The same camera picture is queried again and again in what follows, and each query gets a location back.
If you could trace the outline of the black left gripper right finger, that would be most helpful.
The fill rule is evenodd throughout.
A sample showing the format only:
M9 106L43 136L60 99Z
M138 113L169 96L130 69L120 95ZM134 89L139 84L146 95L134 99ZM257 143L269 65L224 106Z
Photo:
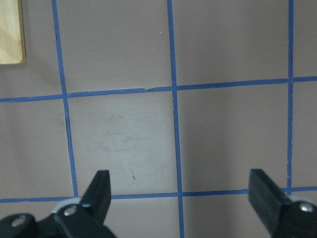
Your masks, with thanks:
M249 203L272 238L317 236L317 205L287 195L261 169L250 170Z

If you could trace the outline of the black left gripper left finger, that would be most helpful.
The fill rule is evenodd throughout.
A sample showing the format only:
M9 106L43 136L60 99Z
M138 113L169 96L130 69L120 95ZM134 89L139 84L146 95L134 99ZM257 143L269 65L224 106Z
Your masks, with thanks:
M67 199L53 209L57 229L65 238L114 238L104 225L110 202L109 171L97 171L82 198Z

